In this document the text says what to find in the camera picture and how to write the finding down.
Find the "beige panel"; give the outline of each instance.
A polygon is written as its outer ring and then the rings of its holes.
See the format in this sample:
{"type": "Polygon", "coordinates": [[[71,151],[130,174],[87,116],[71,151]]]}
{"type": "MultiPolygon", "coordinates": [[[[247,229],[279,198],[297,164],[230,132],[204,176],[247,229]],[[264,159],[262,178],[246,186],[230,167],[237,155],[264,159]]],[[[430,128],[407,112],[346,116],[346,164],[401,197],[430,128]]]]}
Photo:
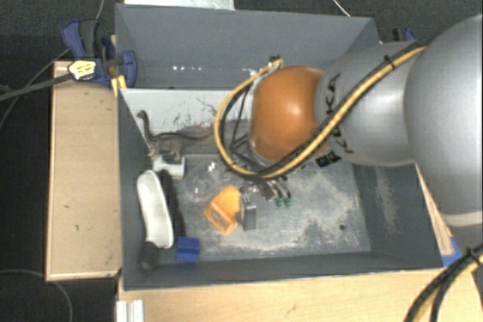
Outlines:
{"type": "MultiPolygon", "coordinates": [[[[55,75],[66,73],[56,63],[55,75]]],[[[101,278],[121,267],[116,104],[89,82],[54,87],[48,280],[101,278]]]]}
{"type": "MultiPolygon", "coordinates": [[[[354,321],[401,322],[438,270],[365,274],[304,281],[123,292],[143,299],[145,322],[354,321]]],[[[455,283],[441,307],[441,322],[482,321],[471,275],[455,283]]],[[[419,319],[429,320],[429,310],[419,319]]]]}

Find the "blue clamp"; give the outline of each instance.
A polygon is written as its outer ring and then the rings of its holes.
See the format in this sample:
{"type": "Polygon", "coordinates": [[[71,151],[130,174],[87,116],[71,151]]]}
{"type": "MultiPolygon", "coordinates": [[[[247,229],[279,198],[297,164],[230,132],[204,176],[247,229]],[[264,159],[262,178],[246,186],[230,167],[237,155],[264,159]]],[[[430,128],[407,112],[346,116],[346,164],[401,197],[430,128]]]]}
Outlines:
{"type": "Polygon", "coordinates": [[[111,86],[109,68],[115,66],[115,74],[120,67],[124,66],[126,85],[133,87],[137,77],[137,61],[133,51],[123,51],[120,58],[115,58],[115,48],[112,42],[104,37],[102,43],[106,56],[101,60],[96,53],[96,30],[97,20],[71,20],[62,28],[62,39],[76,60],[90,60],[96,63],[95,76],[90,77],[89,82],[100,84],[104,87],[111,86]]]}
{"type": "Polygon", "coordinates": [[[197,263],[199,257],[199,239],[179,236],[176,245],[176,261],[197,263]]]}

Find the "black carpet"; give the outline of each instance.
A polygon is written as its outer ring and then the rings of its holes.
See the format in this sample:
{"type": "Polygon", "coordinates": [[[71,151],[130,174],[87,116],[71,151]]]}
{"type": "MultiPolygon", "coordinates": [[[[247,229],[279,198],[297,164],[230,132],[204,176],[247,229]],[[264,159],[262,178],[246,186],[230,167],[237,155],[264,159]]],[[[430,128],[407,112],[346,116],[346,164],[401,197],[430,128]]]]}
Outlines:
{"type": "MultiPolygon", "coordinates": [[[[436,35],[481,13],[482,0],[338,0],[353,16],[373,17],[381,40],[395,27],[418,38],[436,35]]],[[[106,0],[100,35],[114,32],[113,5],[106,0]]],[[[61,26],[93,18],[100,0],[0,0],[0,85],[24,86],[63,49],[61,26]]],[[[341,14],[331,0],[235,0],[238,9],[341,14]]],[[[46,72],[40,80],[47,79],[46,72]]],[[[0,120],[9,103],[0,103],[0,120]]],[[[21,97],[0,129],[0,269],[44,271],[49,158],[49,91],[21,97]]],[[[0,320],[68,320],[56,287],[39,287],[27,274],[0,275],[0,320]],[[37,303],[22,302],[35,297],[37,303]]],[[[75,321],[113,318],[114,281],[65,284],[75,321]]]]}

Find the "metal bracket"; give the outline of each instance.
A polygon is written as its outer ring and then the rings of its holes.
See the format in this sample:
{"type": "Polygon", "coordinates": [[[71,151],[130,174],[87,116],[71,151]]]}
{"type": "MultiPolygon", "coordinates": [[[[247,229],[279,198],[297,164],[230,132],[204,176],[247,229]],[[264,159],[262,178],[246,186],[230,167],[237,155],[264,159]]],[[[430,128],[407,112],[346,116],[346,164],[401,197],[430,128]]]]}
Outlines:
{"type": "Polygon", "coordinates": [[[144,322],[144,301],[117,301],[115,303],[116,322],[144,322]]]}

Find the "black handle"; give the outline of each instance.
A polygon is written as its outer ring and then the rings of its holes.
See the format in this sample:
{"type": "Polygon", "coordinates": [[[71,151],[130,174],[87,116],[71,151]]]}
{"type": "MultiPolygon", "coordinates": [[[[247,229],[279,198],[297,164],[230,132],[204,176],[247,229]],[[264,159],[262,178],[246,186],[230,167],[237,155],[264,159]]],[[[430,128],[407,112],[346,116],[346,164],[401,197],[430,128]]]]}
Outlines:
{"type": "Polygon", "coordinates": [[[158,262],[159,248],[151,241],[145,241],[141,249],[139,268],[142,271],[152,271],[158,262]]]}

